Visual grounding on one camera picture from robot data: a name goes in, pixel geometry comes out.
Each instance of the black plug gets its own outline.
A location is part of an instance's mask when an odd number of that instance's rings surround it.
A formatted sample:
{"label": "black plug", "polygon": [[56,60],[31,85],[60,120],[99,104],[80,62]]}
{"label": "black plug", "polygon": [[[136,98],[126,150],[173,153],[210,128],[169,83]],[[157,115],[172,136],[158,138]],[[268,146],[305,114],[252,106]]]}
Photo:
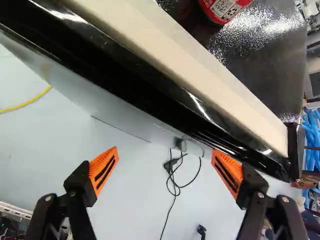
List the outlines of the black plug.
{"label": "black plug", "polygon": [[185,153],[184,155],[182,155],[182,156],[180,156],[180,157],[177,157],[177,158],[174,158],[174,159],[171,159],[171,160],[165,162],[165,163],[163,164],[164,169],[168,172],[168,174],[170,174],[170,171],[171,171],[171,173],[172,173],[172,172],[173,172],[173,168],[172,168],[172,167],[173,167],[175,164],[177,164],[177,162],[178,162],[180,159],[182,159],[184,156],[187,156],[187,155],[188,155],[188,153]]}
{"label": "black plug", "polygon": [[207,229],[202,226],[202,225],[198,225],[198,227],[196,228],[196,231],[198,232],[198,234],[201,235],[201,240],[205,240],[206,239],[206,231]]}
{"label": "black plug", "polygon": [[170,171],[171,172],[173,171],[172,167],[173,167],[173,165],[177,164],[178,160],[179,160],[179,158],[175,158],[175,159],[169,160],[163,164],[163,167],[168,172],[168,174],[170,174]]}

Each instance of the yellow cable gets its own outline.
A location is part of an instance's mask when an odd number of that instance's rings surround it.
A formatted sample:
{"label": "yellow cable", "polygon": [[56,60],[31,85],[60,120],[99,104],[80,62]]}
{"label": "yellow cable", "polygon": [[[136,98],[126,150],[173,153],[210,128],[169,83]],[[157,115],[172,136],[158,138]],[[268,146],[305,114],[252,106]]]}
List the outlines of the yellow cable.
{"label": "yellow cable", "polygon": [[31,104],[33,103],[34,101],[38,100],[39,98],[41,98],[43,95],[45,95],[50,89],[52,88],[52,86],[48,86],[43,92],[39,93],[37,96],[31,98],[30,100],[24,102],[24,103],[21,103],[17,106],[13,106],[13,107],[9,107],[9,108],[6,108],[6,109],[0,109],[0,114],[3,114],[5,112],[9,112],[9,111],[12,111],[12,110],[16,110],[16,109],[19,109],[19,108],[22,108],[28,104]]}

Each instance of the cable connector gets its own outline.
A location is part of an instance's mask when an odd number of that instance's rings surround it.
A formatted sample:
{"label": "cable connector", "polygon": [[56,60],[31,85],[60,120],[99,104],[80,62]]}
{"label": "cable connector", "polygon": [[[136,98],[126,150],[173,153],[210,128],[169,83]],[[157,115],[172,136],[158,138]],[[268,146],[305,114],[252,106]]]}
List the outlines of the cable connector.
{"label": "cable connector", "polygon": [[188,155],[188,153],[185,153],[184,155],[182,156],[179,156],[177,158],[174,158],[174,159],[171,159],[167,162],[165,162],[163,164],[163,168],[168,172],[168,174],[172,173],[173,171],[173,166],[176,165],[178,163],[178,161],[183,158],[184,156]]}

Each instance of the power cord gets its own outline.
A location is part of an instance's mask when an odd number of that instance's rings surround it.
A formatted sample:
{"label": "power cord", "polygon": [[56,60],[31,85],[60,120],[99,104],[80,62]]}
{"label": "power cord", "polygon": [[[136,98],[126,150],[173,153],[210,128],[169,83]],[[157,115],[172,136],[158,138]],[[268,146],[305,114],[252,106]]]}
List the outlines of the power cord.
{"label": "power cord", "polygon": [[[196,175],[194,176],[194,178],[188,182],[187,184],[185,185],[182,185],[182,186],[179,186],[176,182],[175,182],[175,177],[174,177],[174,173],[177,171],[177,169],[182,165],[183,161],[184,161],[184,156],[188,155],[188,153],[185,153],[183,154],[183,152],[181,151],[181,156],[178,157],[178,158],[174,158],[172,159],[172,150],[170,148],[170,161],[166,162],[164,164],[164,168],[167,170],[168,174],[169,174],[169,177],[167,178],[166,180],[166,188],[168,189],[168,192],[174,196],[174,199],[173,199],[173,202],[172,202],[172,205],[171,207],[169,208],[169,211],[166,215],[166,219],[165,219],[165,222],[164,222],[164,226],[163,226],[163,229],[162,229],[162,232],[161,232],[161,236],[160,236],[160,240],[162,239],[162,236],[164,234],[164,231],[165,231],[165,228],[167,226],[167,222],[168,222],[168,218],[169,218],[169,215],[170,215],[170,212],[176,202],[176,198],[181,194],[181,189],[189,186],[191,183],[193,183],[197,176],[199,175],[199,172],[200,172],[200,169],[201,169],[201,164],[202,164],[202,160],[201,160],[201,157],[199,157],[199,169],[196,173]],[[181,163],[173,170],[173,165],[175,165],[176,163],[178,163],[178,161],[181,159]],[[174,189],[174,192],[172,192],[169,188],[169,180],[171,180],[172,184],[173,184],[173,189]]]}

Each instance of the metal bolt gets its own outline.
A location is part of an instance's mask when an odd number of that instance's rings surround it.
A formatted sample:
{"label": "metal bolt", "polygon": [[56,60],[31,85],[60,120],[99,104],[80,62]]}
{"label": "metal bolt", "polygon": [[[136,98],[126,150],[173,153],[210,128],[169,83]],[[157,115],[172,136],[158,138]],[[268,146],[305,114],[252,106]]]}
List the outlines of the metal bolt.
{"label": "metal bolt", "polygon": [[263,193],[261,193],[261,192],[258,192],[258,197],[263,199],[265,197],[265,195]]}
{"label": "metal bolt", "polygon": [[74,197],[76,195],[76,191],[71,191],[70,193],[69,193],[69,196],[70,197]]}
{"label": "metal bolt", "polygon": [[288,202],[289,202],[289,199],[288,199],[286,196],[283,196],[283,197],[282,197],[282,201],[284,201],[285,203],[288,203]]}
{"label": "metal bolt", "polygon": [[51,199],[52,199],[52,196],[47,196],[44,200],[45,200],[46,202],[49,202]]}

